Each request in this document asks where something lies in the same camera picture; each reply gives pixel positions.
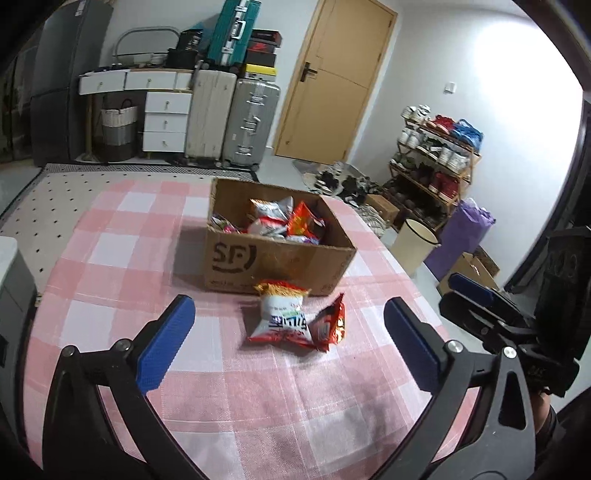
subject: white suitcase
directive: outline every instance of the white suitcase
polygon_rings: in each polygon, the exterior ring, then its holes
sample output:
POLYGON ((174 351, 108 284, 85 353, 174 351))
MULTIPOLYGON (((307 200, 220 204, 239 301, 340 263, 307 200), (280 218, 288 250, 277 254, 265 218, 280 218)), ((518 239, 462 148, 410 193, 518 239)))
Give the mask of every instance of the white suitcase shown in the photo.
POLYGON ((185 155, 219 160, 237 77, 200 70, 193 88, 185 155))

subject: red snack bag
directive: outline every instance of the red snack bag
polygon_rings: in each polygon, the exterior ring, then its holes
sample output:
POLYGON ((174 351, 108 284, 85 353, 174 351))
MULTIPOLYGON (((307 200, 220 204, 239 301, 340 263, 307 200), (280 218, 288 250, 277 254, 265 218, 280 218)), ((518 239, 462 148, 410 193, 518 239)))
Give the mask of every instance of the red snack bag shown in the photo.
POLYGON ((345 304, 340 294, 337 299, 322 310, 309 325, 314 345, 321 352, 328 352, 330 344, 341 343, 345 338, 345 304))
POLYGON ((261 294, 261 322, 251 342, 288 342, 314 348, 301 307, 310 290, 283 281, 264 281, 255 286, 261 294))
POLYGON ((294 210, 287 224, 287 235, 306 236, 320 242, 324 236, 324 220, 316 218, 304 202, 294 210))

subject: door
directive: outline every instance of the door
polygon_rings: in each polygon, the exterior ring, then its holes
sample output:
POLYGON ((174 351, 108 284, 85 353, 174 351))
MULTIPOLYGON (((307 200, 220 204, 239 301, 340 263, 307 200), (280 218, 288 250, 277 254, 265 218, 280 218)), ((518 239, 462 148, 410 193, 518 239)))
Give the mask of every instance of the door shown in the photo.
POLYGON ((276 155, 324 164, 345 159, 395 20, 374 0, 324 0, 276 155))

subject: black refrigerator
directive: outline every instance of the black refrigerator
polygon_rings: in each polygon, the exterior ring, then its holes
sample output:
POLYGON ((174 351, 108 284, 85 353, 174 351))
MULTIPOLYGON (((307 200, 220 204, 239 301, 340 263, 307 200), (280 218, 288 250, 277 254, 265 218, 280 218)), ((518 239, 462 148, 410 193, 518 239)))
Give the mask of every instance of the black refrigerator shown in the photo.
POLYGON ((56 10, 43 27, 31 91, 31 142, 39 167, 73 163, 84 152, 79 76, 99 67, 112 13, 100 0, 80 0, 56 10))

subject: light switch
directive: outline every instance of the light switch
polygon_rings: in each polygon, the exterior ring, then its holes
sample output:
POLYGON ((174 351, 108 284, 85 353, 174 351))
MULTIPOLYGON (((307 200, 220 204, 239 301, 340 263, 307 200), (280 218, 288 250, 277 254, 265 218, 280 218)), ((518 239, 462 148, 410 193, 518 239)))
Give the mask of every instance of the light switch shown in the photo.
POLYGON ((449 82, 445 84, 445 93, 456 93, 457 84, 449 82))

